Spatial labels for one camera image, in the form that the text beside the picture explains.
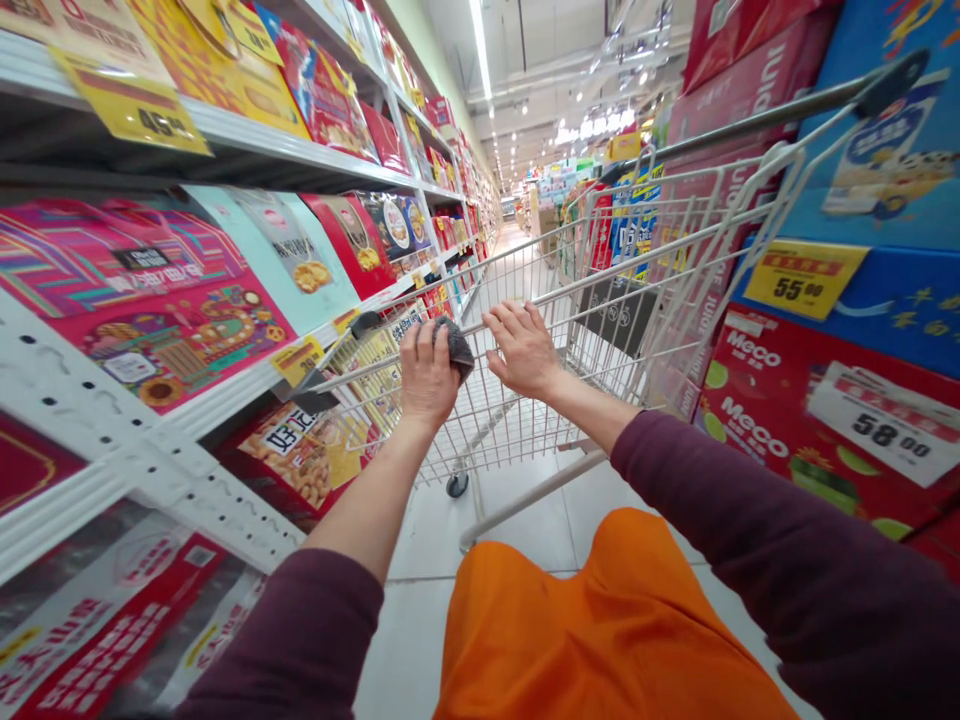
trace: ceiling light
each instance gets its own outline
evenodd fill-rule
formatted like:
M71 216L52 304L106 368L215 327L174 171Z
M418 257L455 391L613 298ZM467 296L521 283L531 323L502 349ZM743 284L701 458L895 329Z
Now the ceiling light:
M493 92L490 90L490 69L487 67L487 43L483 37L480 0L470 0L470 15L473 17L473 36L477 41L477 57L480 59L480 81L483 83L483 97L489 100L493 96ZM490 117L493 117L493 108L490 109Z

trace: white price tag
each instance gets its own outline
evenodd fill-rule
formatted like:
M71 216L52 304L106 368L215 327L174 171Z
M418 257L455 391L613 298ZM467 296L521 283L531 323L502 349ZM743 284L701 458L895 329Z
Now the white price tag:
M960 413L838 362L807 411L861 450L928 488L960 462Z

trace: ceiling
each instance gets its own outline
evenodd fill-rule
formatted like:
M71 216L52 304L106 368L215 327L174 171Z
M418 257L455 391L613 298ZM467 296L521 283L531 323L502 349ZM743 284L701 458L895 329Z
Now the ceiling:
M422 2L491 168L499 155L504 186L513 185L514 173L522 178L531 164L584 150L581 141L551 145L561 120L568 129L578 128L587 117L628 108L642 120L659 97L677 88L695 5L695 0ZM470 2L481 6L490 101L484 97Z

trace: orange pants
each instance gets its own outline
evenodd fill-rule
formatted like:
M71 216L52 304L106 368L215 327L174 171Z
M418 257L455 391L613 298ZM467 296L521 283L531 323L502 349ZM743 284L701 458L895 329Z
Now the orange pants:
M467 555L434 718L797 716L720 622L667 524L622 509L569 580L500 543Z

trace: person's right hand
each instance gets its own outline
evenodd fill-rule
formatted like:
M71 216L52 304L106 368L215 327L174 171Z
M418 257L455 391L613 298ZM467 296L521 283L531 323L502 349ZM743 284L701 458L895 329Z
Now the person's right hand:
M503 353L501 358L496 351L487 351L493 374L514 392L545 400L566 373L536 305L528 301L521 307L508 300L483 313L483 323Z

